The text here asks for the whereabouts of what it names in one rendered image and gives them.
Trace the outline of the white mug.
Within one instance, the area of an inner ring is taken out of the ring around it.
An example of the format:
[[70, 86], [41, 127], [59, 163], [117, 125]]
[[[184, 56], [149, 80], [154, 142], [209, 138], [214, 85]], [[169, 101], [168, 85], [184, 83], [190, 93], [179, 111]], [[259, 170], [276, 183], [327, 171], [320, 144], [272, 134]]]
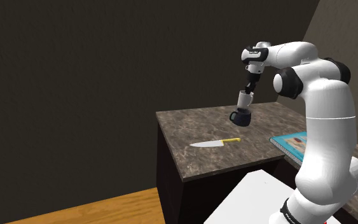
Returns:
[[253, 102], [253, 98], [254, 98], [253, 92], [247, 94], [245, 90], [239, 91], [237, 108], [248, 109], [249, 105], [252, 104]]

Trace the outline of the dark blue mug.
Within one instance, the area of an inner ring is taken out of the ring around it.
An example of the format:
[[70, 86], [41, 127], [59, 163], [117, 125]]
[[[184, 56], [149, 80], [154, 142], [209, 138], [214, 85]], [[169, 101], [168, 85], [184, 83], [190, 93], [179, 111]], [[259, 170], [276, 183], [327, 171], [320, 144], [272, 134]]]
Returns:
[[251, 122], [251, 111], [249, 109], [237, 108], [233, 111], [229, 119], [232, 123], [240, 127], [247, 127]]

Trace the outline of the teal book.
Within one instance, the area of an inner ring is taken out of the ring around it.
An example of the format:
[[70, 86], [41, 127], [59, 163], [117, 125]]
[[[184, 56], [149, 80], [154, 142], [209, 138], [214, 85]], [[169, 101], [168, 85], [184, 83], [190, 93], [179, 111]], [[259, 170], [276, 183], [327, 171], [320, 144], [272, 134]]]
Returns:
[[271, 142], [298, 165], [302, 165], [303, 163], [306, 140], [306, 132], [297, 132], [269, 138], [269, 142]]

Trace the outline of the yellow handled kitchen knife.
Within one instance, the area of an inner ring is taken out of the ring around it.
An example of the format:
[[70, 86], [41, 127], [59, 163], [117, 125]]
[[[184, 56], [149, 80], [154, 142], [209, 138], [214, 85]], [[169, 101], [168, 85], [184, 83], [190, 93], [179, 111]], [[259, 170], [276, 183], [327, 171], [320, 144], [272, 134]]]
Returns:
[[204, 141], [204, 142], [190, 144], [190, 146], [198, 147], [198, 148], [210, 148], [210, 147], [224, 146], [225, 143], [232, 143], [232, 142], [241, 142], [241, 138], [237, 137], [237, 138], [231, 138], [231, 139]]

